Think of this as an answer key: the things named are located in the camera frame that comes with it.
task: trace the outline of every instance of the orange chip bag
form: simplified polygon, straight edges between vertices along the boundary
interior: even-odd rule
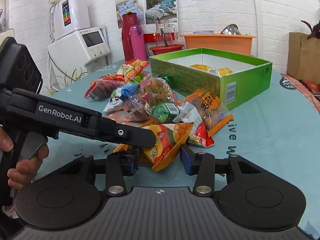
[[[185,143],[192,129],[191,123],[160,124],[144,127],[156,135],[156,144],[142,151],[149,162],[153,163],[153,171],[160,171],[169,166],[177,156],[181,144]]]
[[[187,96],[184,102],[189,102],[196,107],[209,136],[214,135],[233,119],[233,115],[229,113],[228,108],[216,95],[210,92],[198,89]]]

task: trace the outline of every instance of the bedroom picture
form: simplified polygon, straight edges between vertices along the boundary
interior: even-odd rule
[[[140,25],[146,24],[144,17],[144,5],[145,0],[116,0],[116,14],[118,21],[118,28],[123,26],[123,15],[128,12],[137,14],[137,18]]]
[[[146,0],[146,24],[155,24],[158,19],[177,23],[177,13],[177,0]]]

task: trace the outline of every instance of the pink water bottle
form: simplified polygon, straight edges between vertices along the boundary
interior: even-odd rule
[[[142,27],[140,25],[131,26],[130,36],[134,58],[147,60],[146,46],[144,43]]]

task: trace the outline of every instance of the white machine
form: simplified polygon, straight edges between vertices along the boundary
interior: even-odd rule
[[[70,82],[76,70],[92,73],[107,66],[110,54],[108,43],[99,27],[75,31],[48,46],[49,55],[57,70],[56,76],[63,76]]]
[[[54,9],[54,38],[90,28],[87,0],[61,0]]]

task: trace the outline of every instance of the finger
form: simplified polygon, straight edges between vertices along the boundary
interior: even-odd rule
[[[22,190],[23,187],[24,187],[24,185],[22,185],[22,184],[20,184],[18,182],[15,182],[12,179],[8,180],[8,185],[10,186],[10,188],[13,188],[13,189],[18,190],[18,191]]]
[[[19,173],[16,169],[10,169],[7,173],[9,179],[13,180],[14,182],[17,182],[22,185],[29,184],[36,176],[35,175],[26,175]]]
[[[0,127],[0,150],[10,152],[13,149],[13,142],[9,135]]]
[[[49,155],[49,148],[47,145],[43,145],[39,150],[38,150],[38,157],[43,160]]]
[[[17,163],[16,170],[21,174],[34,175],[40,169],[42,162],[38,157],[34,157],[31,160],[23,159]]]

